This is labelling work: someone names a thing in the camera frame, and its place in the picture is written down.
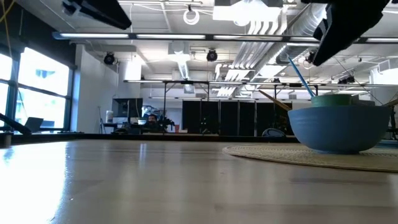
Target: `table surface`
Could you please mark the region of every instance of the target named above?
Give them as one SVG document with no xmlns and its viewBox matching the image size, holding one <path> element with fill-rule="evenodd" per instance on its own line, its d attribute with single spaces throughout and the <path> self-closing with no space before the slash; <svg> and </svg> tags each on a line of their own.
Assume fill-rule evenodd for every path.
<svg viewBox="0 0 398 224">
<path fill-rule="evenodd" d="M 233 157 L 234 143 L 0 149 L 0 223 L 396 223 L 398 175 Z"/>
</svg>

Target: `black partition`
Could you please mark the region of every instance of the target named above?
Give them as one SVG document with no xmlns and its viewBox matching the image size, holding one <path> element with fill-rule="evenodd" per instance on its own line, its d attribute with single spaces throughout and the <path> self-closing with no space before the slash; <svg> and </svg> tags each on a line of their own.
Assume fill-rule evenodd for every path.
<svg viewBox="0 0 398 224">
<path fill-rule="evenodd" d="M 257 135 L 261 136 L 267 128 L 277 128 L 285 134 L 292 134 L 287 111 L 273 103 L 257 103 Z"/>
<path fill-rule="evenodd" d="M 239 136 L 254 136 L 255 104 L 239 102 Z"/>
<path fill-rule="evenodd" d="M 200 131 L 211 134 L 218 134 L 218 101 L 205 101 L 201 103 L 201 125 Z"/>
<path fill-rule="evenodd" d="M 182 101 L 182 129 L 188 133 L 200 133 L 200 101 Z"/>
<path fill-rule="evenodd" d="M 273 128 L 275 113 L 272 103 L 257 103 L 257 135 L 261 136 L 267 128 Z"/>
<path fill-rule="evenodd" d="M 237 136 L 239 108 L 238 102 L 221 102 L 220 135 Z"/>
</svg>

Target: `green lid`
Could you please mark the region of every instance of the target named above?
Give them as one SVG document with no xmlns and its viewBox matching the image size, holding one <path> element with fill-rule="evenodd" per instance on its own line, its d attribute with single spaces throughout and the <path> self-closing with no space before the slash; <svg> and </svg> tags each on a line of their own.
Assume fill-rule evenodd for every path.
<svg viewBox="0 0 398 224">
<path fill-rule="evenodd" d="M 351 105 L 352 96 L 347 94 L 322 95 L 311 98 L 313 107 Z"/>
</svg>

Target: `monitor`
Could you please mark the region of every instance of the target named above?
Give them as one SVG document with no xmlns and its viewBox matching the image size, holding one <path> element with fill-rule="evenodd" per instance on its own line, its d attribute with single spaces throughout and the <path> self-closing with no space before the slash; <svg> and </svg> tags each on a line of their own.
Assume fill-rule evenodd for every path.
<svg viewBox="0 0 398 224">
<path fill-rule="evenodd" d="M 142 98 L 118 98 L 112 102 L 115 118 L 140 118 L 142 116 Z"/>
</svg>

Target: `round placemat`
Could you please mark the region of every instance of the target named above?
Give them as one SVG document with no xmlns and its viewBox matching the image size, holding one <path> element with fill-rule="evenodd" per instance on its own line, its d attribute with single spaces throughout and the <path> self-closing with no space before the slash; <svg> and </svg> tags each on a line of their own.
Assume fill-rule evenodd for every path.
<svg viewBox="0 0 398 224">
<path fill-rule="evenodd" d="M 398 149 L 373 148 L 357 155 L 319 154 L 301 144 L 229 146 L 224 153 L 272 162 L 340 169 L 398 172 Z"/>
</svg>

